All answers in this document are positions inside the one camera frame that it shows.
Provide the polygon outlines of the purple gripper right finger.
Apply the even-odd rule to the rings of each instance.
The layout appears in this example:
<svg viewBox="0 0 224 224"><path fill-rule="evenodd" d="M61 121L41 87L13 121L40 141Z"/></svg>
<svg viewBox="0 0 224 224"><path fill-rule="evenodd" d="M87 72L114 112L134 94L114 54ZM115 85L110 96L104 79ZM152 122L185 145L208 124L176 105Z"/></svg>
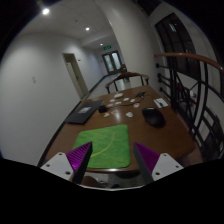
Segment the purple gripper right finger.
<svg viewBox="0 0 224 224"><path fill-rule="evenodd" d="M159 154L140 143L134 144L133 152L145 184L150 184L183 169L183 166L168 153Z"/></svg>

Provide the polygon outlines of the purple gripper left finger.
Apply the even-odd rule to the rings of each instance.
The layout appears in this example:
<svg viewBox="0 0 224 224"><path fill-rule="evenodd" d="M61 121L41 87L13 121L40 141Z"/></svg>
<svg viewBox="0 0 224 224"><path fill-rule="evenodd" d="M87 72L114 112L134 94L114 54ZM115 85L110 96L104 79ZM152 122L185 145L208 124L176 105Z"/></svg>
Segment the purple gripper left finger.
<svg viewBox="0 0 224 224"><path fill-rule="evenodd" d="M88 142L68 153L59 152L47 161L42 169L70 182L80 184L92 151L92 143Z"/></svg>

